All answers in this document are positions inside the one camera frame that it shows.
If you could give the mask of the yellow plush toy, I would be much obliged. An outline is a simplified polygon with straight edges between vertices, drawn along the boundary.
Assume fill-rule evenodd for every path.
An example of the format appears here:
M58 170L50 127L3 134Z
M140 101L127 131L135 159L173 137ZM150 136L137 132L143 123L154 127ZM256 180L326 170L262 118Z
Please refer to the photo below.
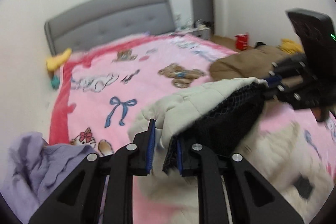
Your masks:
M59 69L71 57L72 50L67 48L63 53L56 56L49 57L46 60L46 67L48 72L54 72Z

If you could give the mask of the teal plush toy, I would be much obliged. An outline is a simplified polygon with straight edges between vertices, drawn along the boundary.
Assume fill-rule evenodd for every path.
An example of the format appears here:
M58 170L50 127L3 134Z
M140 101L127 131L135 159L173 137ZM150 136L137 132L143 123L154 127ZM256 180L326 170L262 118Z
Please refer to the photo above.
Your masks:
M60 86L60 78L57 75L54 75L51 79L51 86L54 90L58 90Z

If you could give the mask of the white quilted hooded jacket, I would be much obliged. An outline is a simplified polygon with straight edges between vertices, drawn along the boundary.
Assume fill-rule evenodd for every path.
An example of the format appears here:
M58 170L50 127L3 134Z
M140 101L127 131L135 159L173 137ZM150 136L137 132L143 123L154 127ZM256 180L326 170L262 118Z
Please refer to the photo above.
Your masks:
M171 223L199 223L198 180L183 177L177 142L199 143L218 156L241 154L296 210L311 222L328 203L334 183L321 161L312 157L297 122L262 134L263 91L255 78L222 80L185 89L144 107L128 131L130 139L155 120L153 169L139 178L149 200L178 211Z

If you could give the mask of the brown folded down jacket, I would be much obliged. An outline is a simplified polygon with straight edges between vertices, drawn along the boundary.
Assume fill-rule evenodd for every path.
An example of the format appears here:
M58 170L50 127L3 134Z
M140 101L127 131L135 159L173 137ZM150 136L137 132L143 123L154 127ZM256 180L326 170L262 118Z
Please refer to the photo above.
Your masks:
M273 63L292 56L294 54L263 44L254 49L218 59L210 65L209 74L214 81L249 77L264 79L273 69Z

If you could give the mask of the red shopping bag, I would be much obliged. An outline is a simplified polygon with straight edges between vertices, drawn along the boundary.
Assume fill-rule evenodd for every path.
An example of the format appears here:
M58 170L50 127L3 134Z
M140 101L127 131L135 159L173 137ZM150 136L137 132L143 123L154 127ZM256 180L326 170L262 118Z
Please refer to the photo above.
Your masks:
M235 36L235 47L237 50L245 51L249 46L249 34L238 34Z

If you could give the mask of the purple clothes pile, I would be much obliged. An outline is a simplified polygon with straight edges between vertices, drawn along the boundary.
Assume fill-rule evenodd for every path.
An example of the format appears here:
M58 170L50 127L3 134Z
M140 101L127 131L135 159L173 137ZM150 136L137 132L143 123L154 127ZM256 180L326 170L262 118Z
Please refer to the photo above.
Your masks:
M49 145L39 132L28 132L8 151L1 186L6 203L22 223L94 149L89 145Z

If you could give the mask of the grey bedside table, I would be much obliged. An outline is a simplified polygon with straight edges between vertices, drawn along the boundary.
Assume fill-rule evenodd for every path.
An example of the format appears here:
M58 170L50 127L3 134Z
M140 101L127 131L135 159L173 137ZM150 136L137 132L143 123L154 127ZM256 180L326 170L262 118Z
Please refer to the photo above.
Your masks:
M187 28L182 31L184 34L191 34L203 40L210 40L212 29L206 24L196 24L194 27Z

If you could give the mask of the grey upholstered headboard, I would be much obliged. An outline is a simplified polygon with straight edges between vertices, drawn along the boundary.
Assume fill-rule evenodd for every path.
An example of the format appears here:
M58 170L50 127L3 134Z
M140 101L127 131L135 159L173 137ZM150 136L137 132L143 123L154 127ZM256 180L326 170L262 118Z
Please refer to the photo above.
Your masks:
M128 35L175 31L170 0L91 0L45 22L50 53L88 51Z

